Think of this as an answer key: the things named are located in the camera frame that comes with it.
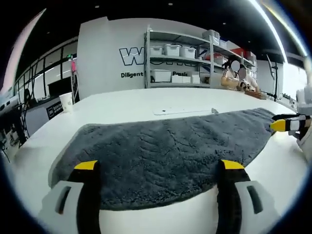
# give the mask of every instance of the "desk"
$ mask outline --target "desk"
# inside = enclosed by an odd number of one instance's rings
[[[26,125],[29,136],[32,136],[42,125],[49,121],[47,109],[60,102],[59,97],[50,97],[45,100],[41,100],[33,107],[27,110],[26,113]]]
[[[50,191],[48,172],[77,130],[88,123],[114,124],[210,115],[263,107],[275,114],[292,113],[270,100],[240,92],[199,88],[141,89],[97,94],[74,105],[73,113],[61,113],[35,132],[13,159],[15,188],[30,213],[36,216],[42,198]],[[155,115],[162,108],[194,109],[171,115]],[[275,199],[282,214],[293,202],[307,171],[307,163],[293,137],[276,133],[246,168]],[[107,234],[207,234],[218,223],[217,189],[170,206],[139,211],[100,211],[100,227]]]

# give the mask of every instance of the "cable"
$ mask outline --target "cable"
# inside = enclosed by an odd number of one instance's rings
[[[4,150],[5,150],[5,145],[4,145],[2,142],[0,142],[0,143],[1,143],[0,149],[2,150],[2,152],[4,153],[4,155],[6,156],[6,158],[8,159],[9,163],[11,163],[11,162],[10,162],[10,159],[9,159],[9,157],[8,157],[8,155],[7,155],[6,152],[4,151]]]
[[[29,90],[29,83],[31,82],[31,84],[32,84],[32,91],[30,93],[30,99],[32,97],[35,98],[35,92],[34,92],[34,89],[35,89],[35,76],[36,76],[36,72],[37,72],[38,62],[39,62],[39,59],[37,60],[37,63],[36,63],[35,75],[32,74],[31,79],[29,78],[29,82],[28,82],[28,86],[27,86],[27,89]],[[28,128],[27,128],[27,123],[26,123],[27,110],[28,110],[28,107],[27,107],[27,105],[25,105],[25,100],[24,100],[23,117],[22,117],[22,128],[23,128],[23,131],[27,132],[28,137],[30,137],[29,132],[28,132]]]

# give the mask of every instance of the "white storage box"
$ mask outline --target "white storage box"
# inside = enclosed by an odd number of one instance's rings
[[[247,59],[248,59],[250,62],[252,62],[252,63],[254,64],[254,62],[255,62],[255,57],[249,56]]]
[[[190,47],[181,47],[180,48],[180,56],[190,59],[195,59],[196,49]]]
[[[224,57],[218,57],[214,59],[214,62],[219,64],[219,65],[223,65],[225,62],[227,62],[228,60]]]
[[[191,77],[182,77],[182,83],[191,83]]]
[[[152,70],[151,76],[154,77],[155,82],[170,82],[171,71],[155,69]]]
[[[174,75],[172,76],[172,79],[171,79],[171,82],[172,83],[182,83],[182,79],[183,77],[181,76],[177,76],[177,75]]]
[[[168,56],[180,56],[180,45],[165,45],[165,55]]]
[[[222,47],[223,49],[226,49],[226,41],[220,40],[220,47]]]
[[[193,75],[192,76],[192,83],[193,84],[200,84],[200,77],[199,77],[199,75]]]
[[[220,34],[214,30],[208,30],[206,32],[203,32],[202,36],[206,40],[209,40],[209,36],[213,36],[214,38],[220,39]]]
[[[197,71],[186,72],[186,74],[188,77],[199,76],[199,72]]]
[[[214,45],[220,45],[220,34],[214,30],[208,30],[202,34],[205,40],[210,40],[209,36],[212,36]]]
[[[151,56],[162,55],[162,46],[151,46]]]

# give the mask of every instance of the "shelving unit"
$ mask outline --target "shelving unit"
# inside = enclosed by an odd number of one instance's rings
[[[173,43],[182,43],[191,45],[196,48],[196,58],[184,58],[180,56],[151,56],[150,54],[150,46],[151,41],[165,41],[165,42],[173,42]],[[205,40],[202,38],[176,33],[176,32],[166,32],[166,31],[154,31],[150,27],[148,27],[147,32],[144,37],[144,46],[145,46],[145,56],[144,56],[144,73],[145,73],[145,88],[154,88],[154,87],[202,87],[209,88],[210,85],[206,83],[201,84],[192,84],[192,83],[170,83],[170,82],[162,82],[162,83],[151,83],[151,61],[179,61],[179,62],[187,62],[196,65],[197,71],[200,72],[200,68],[202,65],[210,65],[210,73],[213,74],[215,67],[222,68],[221,65],[214,62],[214,57],[211,56],[211,60],[200,60],[197,59],[199,57],[200,48],[206,49],[210,52],[210,55],[213,55],[215,52],[220,53],[226,57],[231,55],[235,55],[241,59],[241,63],[243,63],[247,67],[254,66],[253,63],[246,58],[243,57],[243,53],[238,55],[231,50],[222,48],[218,45],[213,44],[211,41],[212,37],[210,36],[210,40]]]

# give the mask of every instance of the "fuzzy gray cloth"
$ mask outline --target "fuzzy gray cloth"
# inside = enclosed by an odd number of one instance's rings
[[[219,159],[247,166],[264,148],[274,114],[259,108],[201,117],[88,125],[52,172],[52,186],[80,162],[101,166],[101,209],[135,210],[211,189]]]

